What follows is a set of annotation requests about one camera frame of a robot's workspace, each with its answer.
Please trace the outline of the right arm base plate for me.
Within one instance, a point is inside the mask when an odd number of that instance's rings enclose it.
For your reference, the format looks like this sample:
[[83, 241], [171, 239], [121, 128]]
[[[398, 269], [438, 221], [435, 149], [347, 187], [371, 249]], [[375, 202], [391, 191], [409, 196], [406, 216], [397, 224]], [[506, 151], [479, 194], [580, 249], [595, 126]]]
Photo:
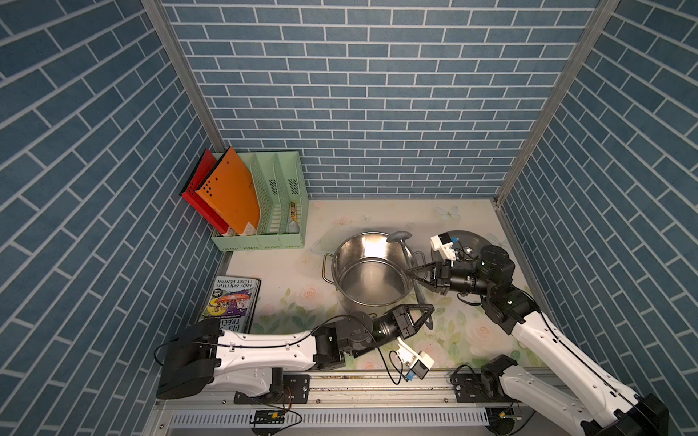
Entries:
[[480, 374], [469, 372], [451, 374], [449, 381], [454, 388], [458, 403], [517, 403], [517, 401], [501, 392], [486, 393], [480, 383]]

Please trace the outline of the steel ladle spoon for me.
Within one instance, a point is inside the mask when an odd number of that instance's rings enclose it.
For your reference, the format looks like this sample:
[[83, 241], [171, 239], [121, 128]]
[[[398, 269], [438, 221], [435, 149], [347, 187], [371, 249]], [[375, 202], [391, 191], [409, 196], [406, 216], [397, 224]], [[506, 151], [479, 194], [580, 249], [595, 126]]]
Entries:
[[[393, 232], [392, 234], [389, 234], [387, 237], [386, 241], [387, 243], [397, 243], [403, 253], [403, 256], [405, 258], [405, 267], [404, 272], [405, 272], [405, 277], [408, 279], [410, 287], [412, 291], [414, 291], [414, 295], [416, 296], [416, 301], [418, 305], [426, 305], [427, 301], [425, 299], [424, 294], [422, 293], [421, 286], [418, 284], [416, 278], [414, 278], [412, 275], [410, 275], [410, 271], [416, 267], [418, 267], [418, 263], [416, 263], [416, 260], [414, 259], [414, 252], [412, 252], [406, 245], [406, 240], [410, 239], [412, 237], [412, 234], [410, 234], [407, 231], [397, 231]], [[395, 305], [394, 307], [391, 307], [389, 311], [387, 311], [385, 314], [397, 314], [397, 310], [403, 310], [407, 311], [407, 305], [405, 303], [400, 303], [398, 305]], [[424, 326], [432, 331], [434, 330], [434, 322], [432, 315], [430, 314], [424, 322]]]

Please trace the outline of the steel pot lid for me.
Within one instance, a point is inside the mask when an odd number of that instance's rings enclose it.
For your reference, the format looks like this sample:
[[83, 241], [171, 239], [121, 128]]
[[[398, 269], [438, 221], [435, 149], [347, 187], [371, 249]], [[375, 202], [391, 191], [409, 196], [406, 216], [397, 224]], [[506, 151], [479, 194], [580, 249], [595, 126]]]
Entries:
[[446, 233], [449, 233], [454, 240], [457, 261], [476, 258], [484, 247], [492, 244], [483, 236], [470, 231], [452, 230]]

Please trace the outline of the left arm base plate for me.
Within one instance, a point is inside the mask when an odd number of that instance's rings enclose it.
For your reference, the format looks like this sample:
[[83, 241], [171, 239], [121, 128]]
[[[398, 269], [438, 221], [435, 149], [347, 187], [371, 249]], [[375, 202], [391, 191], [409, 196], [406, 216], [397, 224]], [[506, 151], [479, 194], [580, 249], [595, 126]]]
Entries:
[[268, 393], [251, 398], [241, 392], [236, 392], [234, 395], [234, 404], [307, 404], [310, 381], [311, 377], [305, 374], [283, 374], [281, 376], [274, 376], [272, 386]]

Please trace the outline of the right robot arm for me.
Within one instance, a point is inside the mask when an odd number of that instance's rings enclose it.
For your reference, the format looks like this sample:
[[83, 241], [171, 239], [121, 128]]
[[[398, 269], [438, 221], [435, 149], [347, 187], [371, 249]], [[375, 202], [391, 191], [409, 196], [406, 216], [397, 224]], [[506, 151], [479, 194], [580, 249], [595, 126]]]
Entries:
[[663, 402], [654, 394], [640, 396], [566, 338], [533, 298], [514, 286], [515, 269], [505, 249], [487, 245], [476, 257], [428, 263], [407, 274], [440, 294], [478, 295], [485, 315], [541, 358], [569, 390], [562, 392], [499, 355], [481, 369], [488, 394], [521, 401], [572, 435], [667, 434]]

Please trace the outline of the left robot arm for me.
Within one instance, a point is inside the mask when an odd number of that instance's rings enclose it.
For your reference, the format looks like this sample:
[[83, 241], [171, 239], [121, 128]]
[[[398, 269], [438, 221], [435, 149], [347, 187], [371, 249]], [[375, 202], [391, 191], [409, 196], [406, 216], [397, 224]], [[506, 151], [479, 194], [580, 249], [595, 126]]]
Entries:
[[360, 357], [392, 341], [403, 343], [433, 312], [431, 304], [400, 304], [377, 318], [354, 312], [310, 331], [271, 335], [226, 331], [218, 319], [205, 319], [165, 345], [156, 397], [188, 398], [208, 385], [251, 398], [276, 396], [284, 388], [284, 372], [340, 368], [348, 356]]

